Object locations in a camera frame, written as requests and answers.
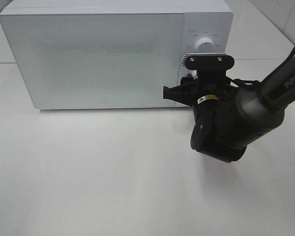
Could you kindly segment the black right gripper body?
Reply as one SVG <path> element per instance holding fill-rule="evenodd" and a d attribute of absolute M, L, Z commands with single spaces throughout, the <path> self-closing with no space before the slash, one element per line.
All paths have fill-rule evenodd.
<path fill-rule="evenodd" d="M 231 81 L 225 71 L 197 71 L 197 79 L 191 87 L 194 117 L 199 118 L 232 98 L 236 87 Z"/>

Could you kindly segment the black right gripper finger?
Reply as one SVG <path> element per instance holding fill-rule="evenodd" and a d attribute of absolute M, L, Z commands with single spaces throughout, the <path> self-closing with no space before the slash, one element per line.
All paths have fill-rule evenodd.
<path fill-rule="evenodd" d="M 176 87 L 163 87 L 163 98 L 172 100 L 187 106 L 197 106 L 197 84 L 189 82 Z"/>
<path fill-rule="evenodd" d="M 198 84 L 197 77 L 194 77 L 192 74 L 187 74 L 185 77 L 182 77 L 180 80 L 180 85 L 190 85 L 190 86 L 196 86 Z"/>

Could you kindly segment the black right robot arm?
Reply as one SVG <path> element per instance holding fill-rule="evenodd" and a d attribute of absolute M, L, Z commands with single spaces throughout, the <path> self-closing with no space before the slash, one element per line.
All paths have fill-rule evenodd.
<path fill-rule="evenodd" d="M 193 109 L 190 145 L 197 152 L 230 163 L 249 144 L 279 127 L 295 101 L 295 50 L 262 81 L 231 79 L 235 60 L 227 54 L 186 54 L 182 65 L 196 71 L 180 85 L 164 87 L 163 97 Z"/>

